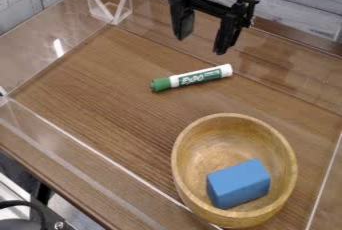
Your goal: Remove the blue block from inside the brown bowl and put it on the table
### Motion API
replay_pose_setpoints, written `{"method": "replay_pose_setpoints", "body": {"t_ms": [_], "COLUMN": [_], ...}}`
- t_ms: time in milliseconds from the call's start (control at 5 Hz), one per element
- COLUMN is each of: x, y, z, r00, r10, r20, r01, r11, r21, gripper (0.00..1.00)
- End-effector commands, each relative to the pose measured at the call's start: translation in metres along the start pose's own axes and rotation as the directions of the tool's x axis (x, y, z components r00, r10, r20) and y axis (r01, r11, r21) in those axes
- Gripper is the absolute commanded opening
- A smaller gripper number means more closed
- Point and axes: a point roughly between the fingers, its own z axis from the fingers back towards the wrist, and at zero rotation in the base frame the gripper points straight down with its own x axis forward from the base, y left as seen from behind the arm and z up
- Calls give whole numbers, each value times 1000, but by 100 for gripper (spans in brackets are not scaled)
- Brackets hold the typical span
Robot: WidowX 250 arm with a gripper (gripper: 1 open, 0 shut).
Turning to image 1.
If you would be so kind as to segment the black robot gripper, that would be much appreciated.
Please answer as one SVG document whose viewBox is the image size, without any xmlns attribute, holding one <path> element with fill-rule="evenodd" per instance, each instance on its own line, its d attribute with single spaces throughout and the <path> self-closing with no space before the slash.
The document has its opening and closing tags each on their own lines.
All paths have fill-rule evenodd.
<svg viewBox="0 0 342 230">
<path fill-rule="evenodd" d="M 223 55 L 228 48 L 235 45 L 243 28 L 236 15 L 252 16 L 257 3 L 259 0 L 169 0 L 175 37 L 183 40 L 192 33 L 195 19 L 193 9 L 213 16 L 223 16 L 227 13 L 221 17 L 212 49 L 216 55 Z"/>
</svg>

